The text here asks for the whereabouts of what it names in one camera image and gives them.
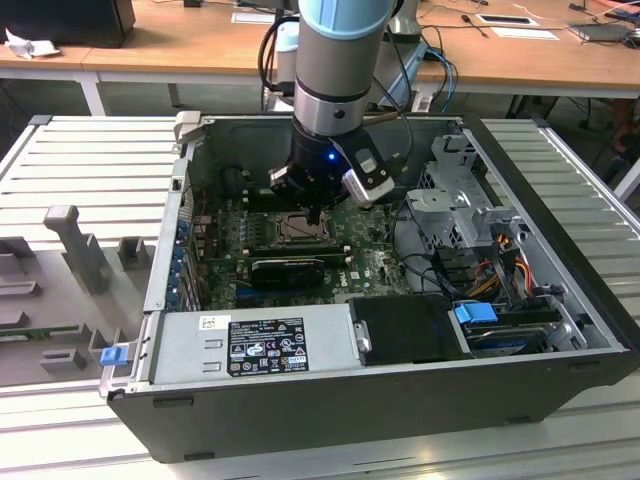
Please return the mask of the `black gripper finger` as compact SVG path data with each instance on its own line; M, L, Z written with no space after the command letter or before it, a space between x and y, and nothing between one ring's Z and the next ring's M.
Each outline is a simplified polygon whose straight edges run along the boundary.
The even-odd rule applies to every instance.
M298 207L305 215L307 223L315 225L315 197L312 181L300 167L281 167L271 171L271 190L284 202Z
M321 202L319 205L314 207L314 221L316 224L319 223L320 221L320 217L328 212L331 211L332 209L334 209L335 207L339 206L340 204L342 204L345 200L349 199L350 195L348 192L346 191L342 191L340 192L336 197L332 198L332 199L328 199L326 201Z

